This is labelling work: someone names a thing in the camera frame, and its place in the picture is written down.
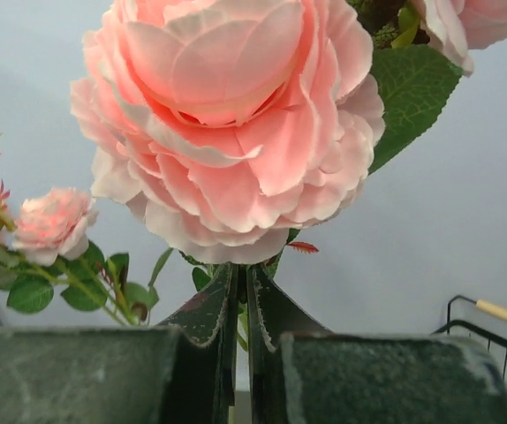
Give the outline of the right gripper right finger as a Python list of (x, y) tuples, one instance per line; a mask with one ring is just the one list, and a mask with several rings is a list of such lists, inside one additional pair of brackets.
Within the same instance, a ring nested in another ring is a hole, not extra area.
[(507, 389), (472, 339), (336, 334), (246, 273), (255, 423), (507, 423)]

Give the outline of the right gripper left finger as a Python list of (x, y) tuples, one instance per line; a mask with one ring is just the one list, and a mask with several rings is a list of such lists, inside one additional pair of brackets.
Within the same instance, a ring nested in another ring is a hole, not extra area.
[(237, 276), (147, 328), (0, 329), (0, 423), (225, 423)]

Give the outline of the pink rose stem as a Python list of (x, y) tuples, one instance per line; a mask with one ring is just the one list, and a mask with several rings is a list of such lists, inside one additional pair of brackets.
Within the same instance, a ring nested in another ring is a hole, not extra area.
[(102, 310), (120, 325), (142, 326), (159, 301), (155, 281), (172, 251), (157, 259), (147, 284), (129, 281), (129, 255), (105, 256), (87, 231), (98, 212), (76, 188), (53, 188), (24, 201), (17, 214), (0, 181), (0, 291), (6, 306), (38, 314), (56, 294), (74, 310)]

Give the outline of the peach rose stem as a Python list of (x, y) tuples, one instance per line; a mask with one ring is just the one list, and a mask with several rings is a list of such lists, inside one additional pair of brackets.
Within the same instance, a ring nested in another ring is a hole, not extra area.
[(70, 85), (89, 196), (191, 261), (272, 264), (506, 39), (507, 1), (115, 1)]

